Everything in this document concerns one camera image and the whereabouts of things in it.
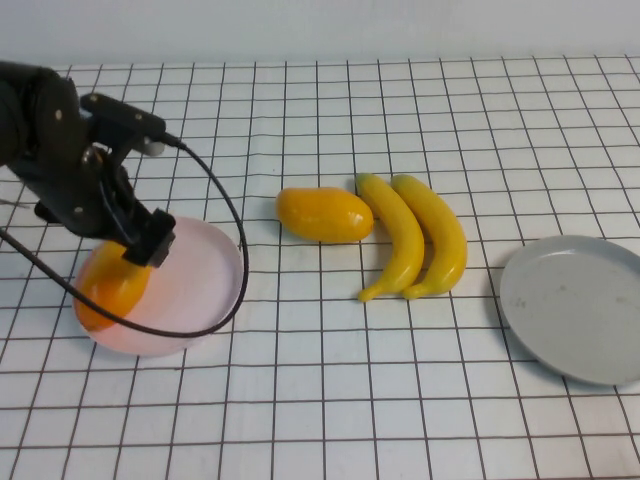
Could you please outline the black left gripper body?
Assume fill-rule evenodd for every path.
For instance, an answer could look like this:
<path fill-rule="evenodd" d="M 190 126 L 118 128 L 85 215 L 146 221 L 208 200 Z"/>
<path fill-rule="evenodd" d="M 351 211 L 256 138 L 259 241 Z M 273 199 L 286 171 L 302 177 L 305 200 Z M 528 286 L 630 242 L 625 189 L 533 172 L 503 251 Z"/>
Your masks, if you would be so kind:
<path fill-rule="evenodd" d="M 14 161 L 14 174 L 38 198 L 37 215 L 76 236 L 123 246 L 149 236 L 152 213 L 135 198 L 122 161 L 101 148 L 28 154 Z"/>

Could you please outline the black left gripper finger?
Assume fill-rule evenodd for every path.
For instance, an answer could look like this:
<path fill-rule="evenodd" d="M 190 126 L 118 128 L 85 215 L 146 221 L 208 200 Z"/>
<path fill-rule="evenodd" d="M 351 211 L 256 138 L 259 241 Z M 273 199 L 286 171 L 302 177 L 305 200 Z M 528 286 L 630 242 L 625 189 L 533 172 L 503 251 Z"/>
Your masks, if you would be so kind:
<path fill-rule="evenodd" d="M 175 240 L 175 218 L 160 209 L 150 212 L 136 208 L 132 226 L 133 240 L 127 244 L 122 258 L 137 266 L 159 268 Z"/>

